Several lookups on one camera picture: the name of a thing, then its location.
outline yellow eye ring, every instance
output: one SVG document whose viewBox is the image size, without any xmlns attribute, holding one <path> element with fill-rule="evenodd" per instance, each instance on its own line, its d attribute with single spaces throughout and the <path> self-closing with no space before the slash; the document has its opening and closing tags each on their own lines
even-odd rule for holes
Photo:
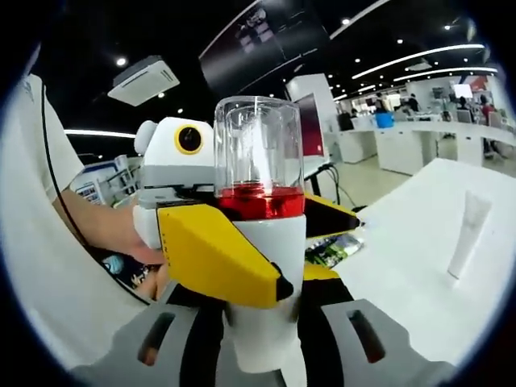
<svg viewBox="0 0 516 387">
<path fill-rule="evenodd" d="M 202 134 L 195 125 L 186 124 L 176 129 L 174 143 L 183 155 L 195 155 L 202 149 Z"/>
</svg>

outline floor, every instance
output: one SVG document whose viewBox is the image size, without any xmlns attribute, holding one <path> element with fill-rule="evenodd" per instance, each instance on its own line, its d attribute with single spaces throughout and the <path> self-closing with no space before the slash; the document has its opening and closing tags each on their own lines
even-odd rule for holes
<svg viewBox="0 0 516 387">
<path fill-rule="evenodd" d="M 441 139 L 438 148 L 439 157 L 456 160 L 454 139 Z M 512 148 L 502 148 L 500 151 L 505 158 L 495 156 L 492 160 L 485 160 L 484 168 L 516 177 L 516 151 Z M 410 176 L 380 169 L 377 156 L 357 164 L 338 163 L 336 168 L 339 171 L 341 204 L 349 209 L 369 206 L 410 179 Z M 329 172 L 319 174 L 318 182 L 321 195 L 335 201 L 335 183 Z"/>
</svg>

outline person's arm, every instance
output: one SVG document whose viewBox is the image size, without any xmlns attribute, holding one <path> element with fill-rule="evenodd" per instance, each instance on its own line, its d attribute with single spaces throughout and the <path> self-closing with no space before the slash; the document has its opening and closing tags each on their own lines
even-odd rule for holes
<svg viewBox="0 0 516 387">
<path fill-rule="evenodd" d="M 133 256 L 143 264 L 164 263 L 163 254 L 147 247 L 136 232 L 132 217 L 133 206 L 115 209 L 92 204 L 69 189 L 65 189 L 61 197 L 73 221 L 91 246 Z M 76 234 L 59 198 L 56 198 L 53 205 L 68 229 Z"/>
</svg>

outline ceiling light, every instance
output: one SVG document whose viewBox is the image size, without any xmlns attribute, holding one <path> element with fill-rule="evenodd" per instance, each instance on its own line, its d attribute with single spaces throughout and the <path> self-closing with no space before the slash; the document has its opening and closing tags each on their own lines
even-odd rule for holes
<svg viewBox="0 0 516 387">
<path fill-rule="evenodd" d="M 370 89 L 374 89 L 375 87 L 376 87 L 375 85 L 365 86 L 362 89 L 358 89 L 358 91 L 367 91 Z"/>
<path fill-rule="evenodd" d="M 446 73 L 451 71 L 490 71 L 493 73 L 497 73 L 498 70 L 491 68 L 491 67 L 454 67 L 452 69 L 442 69 L 442 70 L 432 70 L 432 71 L 426 71 L 424 73 L 419 74 L 413 74 L 413 75 L 407 75 L 405 77 L 399 77 L 395 78 L 394 81 L 404 81 L 405 79 L 410 78 L 416 78 L 416 77 L 423 77 L 425 75 L 431 75 L 431 74 L 439 74 L 439 73 Z"/>
<path fill-rule="evenodd" d="M 347 94 L 342 94 L 341 96 L 339 96 L 339 97 L 337 97 L 337 98 L 333 98 L 333 100 L 334 100 L 335 102 L 337 102 L 338 100 L 343 99 L 343 98 L 346 98 L 346 97 L 347 97 Z"/>
<path fill-rule="evenodd" d="M 122 137 L 134 139 L 136 135 L 130 133 L 118 133 L 116 131 L 89 131 L 86 129 L 64 129 L 66 135 L 99 135 L 101 137 Z"/>
<path fill-rule="evenodd" d="M 457 44 L 456 46 L 447 46 L 447 47 L 441 47 L 441 48 L 434 48 L 432 50 L 423 51 L 423 52 L 419 52 L 417 54 L 412 54 L 412 55 L 404 56 L 404 57 L 402 57 L 400 59 L 391 60 L 390 62 L 387 62 L 387 63 L 384 63 L 384 64 L 380 64 L 377 67 L 373 67 L 372 69 L 369 69 L 369 70 L 364 71 L 364 72 L 362 72 L 360 74 L 354 75 L 352 77 L 352 79 L 360 78 L 360 77 L 362 77 L 364 75 L 367 75 L 367 74 L 370 74 L 370 73 L 374 73 L 377 70 L 384 69 L 385 67 L 389 67 L 389 66 L 395 65 L 396 63 L 404 62 L 406 60 L 410 60 L 410 59 L 414 59 L 414 58 L 419 58 L 420 56 L 426 56 L 426 55 L 430 55 L 430 54 L 435 54 L 436 52 L 444 52 L 444 51 L 451 51 L 451 50 L 465 50 L 465 49 L 469 49 L 469 48 L 485 48 L 485 47 L 484 47 L 483 44 Z"/>
<path fill-rule="evenodd" d="M 123 56 L 119 57 L 117 60 L 116 60 L 116 65 L 118 67 L 123 67 L 127 64 L 127 59 L 124 58 Z"/>
</svg>

